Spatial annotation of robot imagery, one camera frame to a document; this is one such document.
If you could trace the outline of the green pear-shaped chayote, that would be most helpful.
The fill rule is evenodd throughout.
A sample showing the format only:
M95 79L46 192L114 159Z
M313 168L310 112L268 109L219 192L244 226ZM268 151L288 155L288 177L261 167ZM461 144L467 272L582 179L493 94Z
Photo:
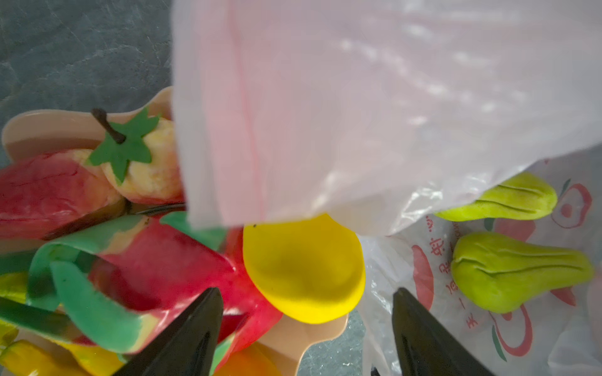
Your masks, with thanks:
M581 285L595 268L579 250L529 244L500 233L469 233L454 248L451 275L474 305L510 313L548 291Z

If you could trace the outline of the pink plastic bag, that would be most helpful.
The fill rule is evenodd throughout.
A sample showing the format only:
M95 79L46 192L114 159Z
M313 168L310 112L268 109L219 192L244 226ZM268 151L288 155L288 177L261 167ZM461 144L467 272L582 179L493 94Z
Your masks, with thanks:
M401 374L398 288L494 374L601 373L600 279L499 315L448 271L470 231L601 265L599 1L175 1L172 38L193 224L357 233L365 374ZM548 216L435 216L522 172L555 189Z

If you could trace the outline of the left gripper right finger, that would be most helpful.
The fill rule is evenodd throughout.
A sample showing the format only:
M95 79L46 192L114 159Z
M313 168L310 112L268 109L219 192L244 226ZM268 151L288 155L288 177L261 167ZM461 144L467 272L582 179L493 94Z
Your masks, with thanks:
M492 376L405 288L393 294L392 325L404 376Z

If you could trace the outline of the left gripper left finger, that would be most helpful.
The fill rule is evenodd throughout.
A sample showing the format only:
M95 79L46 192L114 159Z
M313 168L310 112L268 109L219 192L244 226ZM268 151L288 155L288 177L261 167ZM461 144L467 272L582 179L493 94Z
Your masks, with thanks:
M223 309L219 289L205 290L114 376L208 375Z

